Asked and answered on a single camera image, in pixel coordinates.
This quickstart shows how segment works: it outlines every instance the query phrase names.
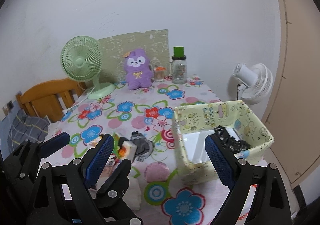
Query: plaid cushion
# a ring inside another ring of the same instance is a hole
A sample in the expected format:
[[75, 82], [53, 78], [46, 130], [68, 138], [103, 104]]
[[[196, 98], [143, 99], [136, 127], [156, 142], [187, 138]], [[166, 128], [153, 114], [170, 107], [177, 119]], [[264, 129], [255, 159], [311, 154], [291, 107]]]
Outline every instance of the plaid cushion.
[[23, 109], [19, 110], [12, 122], [11, 132], [8, 136], [9, 152], [11, 153], [26, 139], [31, 142], [44, 141], [48, 134], [49, 124], [45, 118], [27, 116]]

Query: fan base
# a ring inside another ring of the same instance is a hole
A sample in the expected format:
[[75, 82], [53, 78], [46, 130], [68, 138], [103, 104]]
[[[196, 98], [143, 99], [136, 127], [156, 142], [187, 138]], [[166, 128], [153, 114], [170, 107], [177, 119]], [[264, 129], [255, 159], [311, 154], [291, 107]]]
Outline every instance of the fan base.
[[100, 89], [92, 92], [88, 99], [101, 99], [111, 94], [115, 88], [116, 87], [112, 83], [100, 83]]

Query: wooden chair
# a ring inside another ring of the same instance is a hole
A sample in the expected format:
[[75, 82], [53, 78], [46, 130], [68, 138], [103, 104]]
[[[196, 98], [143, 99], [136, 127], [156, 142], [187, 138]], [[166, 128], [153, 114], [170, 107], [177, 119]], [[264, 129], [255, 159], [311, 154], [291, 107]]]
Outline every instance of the wooden chair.
[[72, 91], [80, 96], [86, 86], [84, 83], [78, 83], [71, 79], [53, 80], [40, 83], [23, 95], [17, 94], [16, 98], [21, 108], [27, 115], [49, 117], [51, 122], [60, 121], [63, 117], [62, 106], [57, 95], [60, 95], [67, 108], [74, 104]]

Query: white fan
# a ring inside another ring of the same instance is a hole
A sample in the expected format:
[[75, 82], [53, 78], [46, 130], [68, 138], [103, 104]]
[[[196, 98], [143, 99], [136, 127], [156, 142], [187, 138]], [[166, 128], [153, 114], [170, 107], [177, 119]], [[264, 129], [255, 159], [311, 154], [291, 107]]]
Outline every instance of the white fan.
[[250, 69], [245, 64], [238, 63], [233, 76], [242, 83], [237, 88], [239, 99], [251, 105], [262, 101], [273, 83], [271, 71], [262, 63], [255, 64]]

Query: door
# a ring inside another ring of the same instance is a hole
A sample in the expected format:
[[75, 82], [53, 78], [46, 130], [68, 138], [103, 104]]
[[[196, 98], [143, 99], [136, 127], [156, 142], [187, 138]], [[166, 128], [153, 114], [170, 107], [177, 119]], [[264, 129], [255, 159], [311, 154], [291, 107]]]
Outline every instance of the door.
[[284, 0], [287, 52], [266, 127], [292, 187], [320, 163], [320, 12], [313, 0]]

